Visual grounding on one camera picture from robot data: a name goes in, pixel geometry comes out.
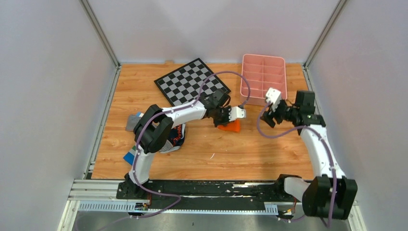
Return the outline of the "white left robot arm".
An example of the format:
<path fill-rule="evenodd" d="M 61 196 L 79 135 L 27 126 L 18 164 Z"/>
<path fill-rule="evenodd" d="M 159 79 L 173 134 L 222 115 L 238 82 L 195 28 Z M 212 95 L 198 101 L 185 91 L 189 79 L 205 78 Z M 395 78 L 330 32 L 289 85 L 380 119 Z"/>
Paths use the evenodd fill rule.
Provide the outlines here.
<path fill-rule="evenodd" d="M 214 125 L 230 122 L 230 96 L 216 90 L 188 103 L 170 108 L 151 105 L 133 127 L 135 154 L 124 182 L 118 185 L 117 199 L 141 199 L 147 194 L 151 166 L 157 152 L 170 143 L 169 136 L 176 126 L 193 120 L 212 118 Z"/>

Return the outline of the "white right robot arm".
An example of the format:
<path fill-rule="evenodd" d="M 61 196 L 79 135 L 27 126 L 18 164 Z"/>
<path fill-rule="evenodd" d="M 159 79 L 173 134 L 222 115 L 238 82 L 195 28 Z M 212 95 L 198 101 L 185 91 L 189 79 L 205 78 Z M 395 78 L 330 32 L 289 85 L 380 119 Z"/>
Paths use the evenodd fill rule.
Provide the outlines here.
<path fill-rule="evenodd" d="M 328 223 L 333 219 L 347 219 L 358 186 L 355 180 L 346 176 L 335 159 L 324 118 L 316 113 L 314 92 L 299 90 L 294 104 L 288 105 L 278 89 L 269 88 L 265 102 L 257 123 L 264 121 L 273 128 L 283 121 L 291 122 L 292 131 L 298 133 L 306 146 L 315 175 L 310 183 L 300 176 L 279 175 L 276 197 L 287 201 L 293 196 L 302 203 L 308 217 L 325 218 Z"/>

